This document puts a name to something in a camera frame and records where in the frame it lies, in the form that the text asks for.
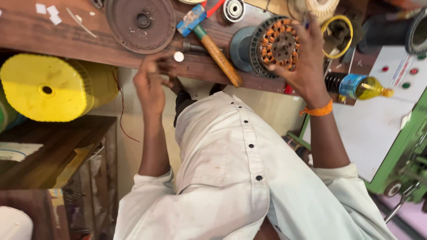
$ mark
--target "white coin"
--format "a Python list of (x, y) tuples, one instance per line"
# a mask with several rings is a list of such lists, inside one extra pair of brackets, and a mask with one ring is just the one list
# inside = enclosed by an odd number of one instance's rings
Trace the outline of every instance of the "white coin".
[(178, 52), (173, 54), (173, 59), (175, 59), (175, 61), (183, 61), (184, 60), (184, 54), (178, 51)]

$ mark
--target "white cloth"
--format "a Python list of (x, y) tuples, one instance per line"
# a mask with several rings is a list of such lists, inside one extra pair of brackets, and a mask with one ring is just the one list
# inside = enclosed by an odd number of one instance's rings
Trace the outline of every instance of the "white cloth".
[(135, 175), (115, 240), (253, 239), (266, 215), (281, 239), (395, 239), (354, 164), (311, 170), (235, 96), (188, 106), (175, 136), (178, 194), (172, 172)]

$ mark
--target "person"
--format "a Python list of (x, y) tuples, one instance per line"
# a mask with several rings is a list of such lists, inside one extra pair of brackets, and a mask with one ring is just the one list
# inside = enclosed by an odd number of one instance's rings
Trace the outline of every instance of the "person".
[[(327, 111), (320, 28), (313, 17), (308, 29), (293, 24), (301, 42), (296, 71), (269, 70), (286, 79), (309, 112)], [(134, 77), (143, 155), (131, 192), (120, 200), (115, 240), (396, 239), (350, 163), (331, 111), (312, 114), (309, 168), (237, 97), (218, 91), (195, 101), (162, 80), (174, 75), (168, 59), (147, 57)], [(177, 192), (162, 127), (162, 83), (178, 93)]]

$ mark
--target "shirt sleeve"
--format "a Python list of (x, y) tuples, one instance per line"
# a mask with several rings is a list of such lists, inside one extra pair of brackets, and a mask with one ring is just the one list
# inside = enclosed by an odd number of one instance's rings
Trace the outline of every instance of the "shirt sleeve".
[(365, 239), (396, 239), (369, 196), (365, 183), (358, 177), (355, 164), (334, 169), (314, 168), (313, 171), (350, 214)]
[(119, 202), (114, 240), (126, 239), (155, 201), (165, 195), (175, 195), (172, 179), (172, 168), (160, 177), (135, 174), (131, 192)]

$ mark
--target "wooden cabinet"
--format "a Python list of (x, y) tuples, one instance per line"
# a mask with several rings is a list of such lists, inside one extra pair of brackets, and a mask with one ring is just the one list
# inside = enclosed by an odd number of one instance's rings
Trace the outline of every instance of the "wooden cabinet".
[(33, 240), (112, 239), (118, 210), (116, 120), (29, 120), (0, 134), (3, 142), (43, 144), (22, 162), (0, 160), (0, 206), (33, 220)]

